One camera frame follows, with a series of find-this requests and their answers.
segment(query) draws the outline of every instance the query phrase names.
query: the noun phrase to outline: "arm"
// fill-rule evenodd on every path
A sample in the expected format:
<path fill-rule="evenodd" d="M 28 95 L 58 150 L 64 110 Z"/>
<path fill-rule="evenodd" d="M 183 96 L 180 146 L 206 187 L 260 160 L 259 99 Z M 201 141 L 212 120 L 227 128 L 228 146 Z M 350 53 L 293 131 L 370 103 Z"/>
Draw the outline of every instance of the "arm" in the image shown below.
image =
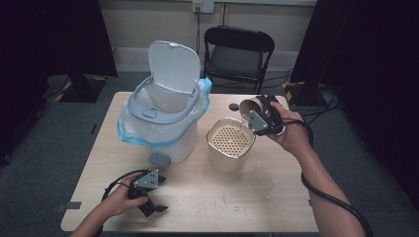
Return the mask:
<path fill-rule="evenodd" d="M 283 121 L 302 120 L 298 113 L 286 110 L 278 103 L 271 104 L 280 113 Z M 328 174 L 315 151 L 311 148 L 305 128 L 300 124 L 287 125 L 279 136 L 268 135 L 290 152 L 298 161 L 305 178 L 317 189 L 349 203 L 345 194 Z M 358 219 L 342 207 L 309 191 L 314 218 L 321 236 L 364 236 Z"/>
<path fill-rule="evenodd" d="M 148 197 L 128 199 L 127 192 L 130 181 L 138 175 L 136 173 L 124 178 L 122 183 L 84 218 L 70 236 L 94 236 L 101 226 L 112 216 L 120 215 L 129 208 L 146 203 Z"/>

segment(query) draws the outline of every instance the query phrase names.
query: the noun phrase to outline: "perforated metal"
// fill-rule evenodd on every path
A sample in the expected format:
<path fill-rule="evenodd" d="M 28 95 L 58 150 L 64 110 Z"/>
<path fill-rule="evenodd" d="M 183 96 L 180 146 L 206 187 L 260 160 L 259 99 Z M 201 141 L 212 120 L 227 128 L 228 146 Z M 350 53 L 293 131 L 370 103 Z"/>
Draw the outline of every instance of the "perforated metal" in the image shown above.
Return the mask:
<path fill-rule="evenodd" d="M 225 125 L 216 131 L 210 143 L 227 155 L 240 157 L 247 152 L 252 140 L 242 132 L 240 126 Z"/>

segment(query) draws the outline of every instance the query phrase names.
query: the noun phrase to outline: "trash bag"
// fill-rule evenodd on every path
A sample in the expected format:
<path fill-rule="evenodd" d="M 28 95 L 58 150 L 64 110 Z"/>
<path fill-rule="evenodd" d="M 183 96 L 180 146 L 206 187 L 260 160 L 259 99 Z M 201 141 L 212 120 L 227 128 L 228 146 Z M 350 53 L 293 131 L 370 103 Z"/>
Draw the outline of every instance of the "trash bag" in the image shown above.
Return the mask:
<path fill-rule="evenodd" d="M 120 140 L 151 148 L 167 147 L 176 143 L 184 133 L 204 115 L 210 105 L 211 81 L 200 79 L 200 97 L 192 110 L 181 120 L 161 124 L 146 121 L 133 115 L 124 103 L 118 119 Z M 155 108 L 164 113 L 178 113 L 188 104 L 190 94 L 180 93 L 164 88 L 156 83 L 144 87 L 135 100 L 143 106 Z"/>

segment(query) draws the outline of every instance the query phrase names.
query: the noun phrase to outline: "person's right hand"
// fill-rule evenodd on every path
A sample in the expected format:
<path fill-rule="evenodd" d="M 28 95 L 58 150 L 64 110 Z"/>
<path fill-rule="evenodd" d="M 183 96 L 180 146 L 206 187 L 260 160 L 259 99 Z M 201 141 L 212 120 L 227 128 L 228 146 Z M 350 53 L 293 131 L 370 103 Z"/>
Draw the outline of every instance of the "person's right hand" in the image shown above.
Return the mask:
<path fill-rule="evenodd" d="M 274 107 L 278 113 L 280 113 L 283 122 L 287 122 L 292 119 L 298 119 L 302 121 L 302 117 L 299 115 L 299 113 L 289 111 L 279 103 L 272 102 L 271 106 Z M 307 131 L 301 124 L 298 123 L 286 125 L 286 130 L 281 135 L 268 134 L 267 136 L 276 141 L 286 151 L 290 152 L 294 156 L 296 156 L 296 154 L 301 150 L 305 150 L 306 148 L 311 149 L 308 141 Z"/>

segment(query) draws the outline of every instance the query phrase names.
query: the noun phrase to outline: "black curtain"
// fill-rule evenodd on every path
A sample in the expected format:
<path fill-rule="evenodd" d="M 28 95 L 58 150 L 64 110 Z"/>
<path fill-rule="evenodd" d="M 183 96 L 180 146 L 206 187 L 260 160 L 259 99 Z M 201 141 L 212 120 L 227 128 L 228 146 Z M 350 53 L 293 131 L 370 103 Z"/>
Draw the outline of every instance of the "black curtain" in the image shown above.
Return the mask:
<path fill-rule="evenodd" d="M 419 210 L 419 1 L 317 0 L 292 81 L 339 88 L 377 158 Z"/>
<path fill-rule="evenodd" d="M 22 133 L 47 78 L 71 70 L 118 76 L 97 0 L 0 1 L 0 155 Z"/>

